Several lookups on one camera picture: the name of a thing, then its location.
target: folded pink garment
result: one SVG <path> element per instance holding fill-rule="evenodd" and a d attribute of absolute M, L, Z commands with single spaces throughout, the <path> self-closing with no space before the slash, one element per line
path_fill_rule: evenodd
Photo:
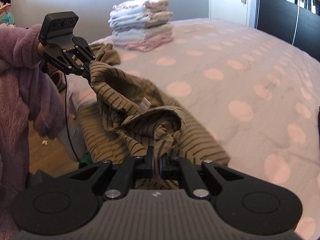
<path fill-rule="evenodd" d="M 169 43 L 172 40 L 171 34 L 158 34 L 147 40 L 138 41 L 113 41 L 114 46 L 125 48 L 127 50 L 139 50 L 142 52 L 148 52 L 160 45 Z"/>

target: black circular disc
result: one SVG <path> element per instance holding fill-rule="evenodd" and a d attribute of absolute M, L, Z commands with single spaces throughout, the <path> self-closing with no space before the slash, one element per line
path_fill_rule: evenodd
<path fill-rule="evenodd" d="M 36 235 L 60 235 L 74 231 L 97 214 L 93 192 L 76 180 L 52 180 L 28 188 L 13 200 L 12 216 L 17 226 Z"/>
<path fill-rule="evenodd" d="M 216 211 L 232 227 L 254 235 L 294 229 L 302 204 L 291 191 L 257 179 L 233 181 L 218 195 Z"/>

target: clothing label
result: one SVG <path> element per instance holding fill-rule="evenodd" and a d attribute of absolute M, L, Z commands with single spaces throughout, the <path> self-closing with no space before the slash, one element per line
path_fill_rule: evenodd
<path fill-rule="evenodd" d="M 144 113 L 150 109 L 151 103 L 146 99 L 143 98 L 140 105 L 139 105 L 139 113 Z"/>

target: ribbed plastic surface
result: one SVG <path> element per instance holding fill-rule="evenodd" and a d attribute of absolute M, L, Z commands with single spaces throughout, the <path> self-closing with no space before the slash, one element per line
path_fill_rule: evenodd
<path fill-rule="evenodd" d="M 222 221 L 208 201 L 182 190 L 130 190 L 122 200 L 107 201 L 83 228 L 60 236 L 21 232 L 14 240 L 301 240 L 293 231 L 253 236 Z"/>

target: wardrobe sliding door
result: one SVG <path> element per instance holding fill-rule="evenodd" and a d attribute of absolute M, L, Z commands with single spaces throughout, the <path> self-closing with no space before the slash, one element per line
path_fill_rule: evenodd
<path fill-rule="evenodd" d="M 320 0 L 300 0 L 294 46 L 320 61 Z"/>
<path fill-rule="evenodd" d="M 298 0 L 260 0 L 257 29 L 292 44 L 298 17 Z"/>

